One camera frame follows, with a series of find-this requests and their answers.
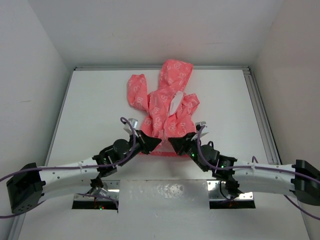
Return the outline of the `pink patterned hooded jacket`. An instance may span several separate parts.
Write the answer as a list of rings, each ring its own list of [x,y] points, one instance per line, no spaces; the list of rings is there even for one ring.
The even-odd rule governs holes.
[[[156,90],[148,92],[144,74],[133,74],[127,82],[128,103],[147,113],[140,129],[149,137],[162,140],[152,152],[154,156],[174,157],[176,153],[168,138],[196,131],[192,115],[200,101],[195,93],[185,93],[192,71],[191,63],[169,59],[162,65]],[[166,130],[167,141],[163,130]]]

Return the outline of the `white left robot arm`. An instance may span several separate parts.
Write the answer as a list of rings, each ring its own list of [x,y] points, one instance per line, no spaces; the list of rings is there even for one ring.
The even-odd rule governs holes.
[[[51,198],[69,194],[90,194],[103,188],[102,178],[117,172],[139,153],[150,154],[162,140],[137,130],[129,140],[118,139],[99,154],[76,163],[38,167],[26,164],[9,175],[6,182],[11,213],[26,213]]]

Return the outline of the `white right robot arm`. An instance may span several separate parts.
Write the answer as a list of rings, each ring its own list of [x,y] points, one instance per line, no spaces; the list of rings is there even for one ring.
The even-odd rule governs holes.
[[[305,160],[294,164],[269,165],[243,162],[220,154],[212,142],[202,145],[194,132],[168,139],[175,153],[188,155],[203,172],[225,183],[229,195],[247,192],[295,197],[312,206],[320,204],[320,171]]]

